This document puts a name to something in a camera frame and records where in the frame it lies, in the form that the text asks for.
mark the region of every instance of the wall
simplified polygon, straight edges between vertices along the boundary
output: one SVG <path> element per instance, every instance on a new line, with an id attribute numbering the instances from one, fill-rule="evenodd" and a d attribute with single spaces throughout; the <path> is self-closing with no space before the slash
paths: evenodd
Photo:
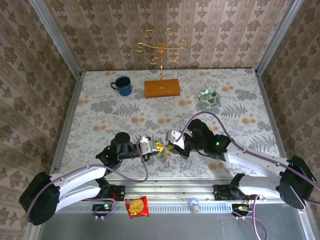
<path id="1" fill-rule="evenodd" d="M 75 79 L 26 0 L 0 1 L 0 239 L 22 239 L 18 203 L 49 171 Z"/>
<path id="2" fill-rule="evenodd" d="M 151 69 L 135 52 L 144 30 L 163 40 L 176 31 L 181 61 L 165 68 L 253 68 L 287 7 L 288 0 L 45 0 L 82 71 Z M 153 37 L 150 44 L 156 44 Z"/>
<path id="3" fill-rule="evenodd" d="M 288 157 L 320 181 L 320 1 L 305 0 L 262 75 Z M 320 193 L 312 193 L 320 201 Z M 313 206 L 320 226 L 320 208 Z"/>

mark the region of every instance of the snack bag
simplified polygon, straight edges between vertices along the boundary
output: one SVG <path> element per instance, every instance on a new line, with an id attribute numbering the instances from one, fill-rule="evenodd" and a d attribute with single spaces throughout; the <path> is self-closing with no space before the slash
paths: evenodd
<path id="1" fill-rule="evenodd" d="M 130 218 L 147 216 L 149 217 L 147 197 L 143 196 L 137 199 L 126 199 L 125 207 Z"/>

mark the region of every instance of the floral tablecloth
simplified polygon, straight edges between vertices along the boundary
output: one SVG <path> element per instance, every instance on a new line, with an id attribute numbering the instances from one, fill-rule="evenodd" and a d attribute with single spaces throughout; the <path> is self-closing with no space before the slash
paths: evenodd
<path id="1" fill-rule="evenodd" d="M 110 83 L 120 76 L 131 79 L 132 93 L 120 96 Z M 165 70 L 164 79 L 179 79 L 181 95 L 144 98 L 144 81 L 158 80 L 160 71 L 94 71 L 85 74 L 71 132 L 61 163 L 61 171 L 99 163 L 95 155 L 118 132 L 130 133 L 135 143 L 140 136 L 162 138 L 168 130 L 181 131 L 196 113 L 210 111 L 219 116 L 229 134 L 249 148 L 279 156 L 266 107 L 252 69 Z M 213 89 L 221 95 L 217 108 L 204 108 L 198 94 Z M 200 115 L 215 134 L 223 134 L 219 123 L 209 115 Z M 147 162 L 150 177 L 230 177 L 255 172 L 237 164 L 225 163 L 197 153 L 185 160 L 171 156 L 169 168 L 159 158 Z M 127 159 L 118 169 L 129 177 L 144 177 L 141 160 Z"/>

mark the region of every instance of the gold jewelry stand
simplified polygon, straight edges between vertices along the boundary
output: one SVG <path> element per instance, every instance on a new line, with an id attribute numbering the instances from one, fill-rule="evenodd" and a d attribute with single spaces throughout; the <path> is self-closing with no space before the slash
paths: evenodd
<path id="1" fill-rule="evenodd" d="M 144 50 L 144 47 L 149 47 L 152 49 L 156 49 L 156 53 L 153 53 L 149 55 L 148 62 L 152 65 L 156 65 L 158 62 L 160 62 L 160 80 L 152 80 L 152 81 L 145 81 L 144 82 L 144 97 L 145 98 L 157 98 L 157 97 L 169 97 L 169 96 L 180 96 L 180 86 L 179 86 L 179 80 L 177 78 L 175 79 L 165 79 L 163 80 L 163 62 L 164 57 L 168 59 L 170 62 L 176 63 L 178 62 L 181 57 L 178 53 L 172 54 L 172 59 L 170 59 L 167 54 L 165 53 L 167 50 L 178 50 L 178 49 L 185 49 L 188 47 L 188 42 L 185 40 L 180 40 L 179 44 L 182 47 L 167 47 L 167 44 L 172 38 L 175 36 L 175 30 L 172 28 L 167 28 L 168 31 L 165 31 L 165 34 L 172 33 L 172 35 L 169 37 L 169 40 L 166 43 L 159 42 L 158 36 L 153 30 L 145 30 L 144 37 L 150 38 L 151 33 L 154 34 L 155 39 L 157 41 L 157 46 L 151 46 L 142 42 L 138 42 L 135 45 L 135 50 L 137 52 L 142 52 Z"/>

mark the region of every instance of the green bowl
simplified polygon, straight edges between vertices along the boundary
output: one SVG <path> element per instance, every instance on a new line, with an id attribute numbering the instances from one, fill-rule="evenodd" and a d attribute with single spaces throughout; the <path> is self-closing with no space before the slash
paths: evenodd
<path id="1" fill-rule="evenodd" d="M 206 108 L 214 108 L 220 103 L 219 94 L 211 89 L 203 90 L 198 95 L 199 102 Z"/>

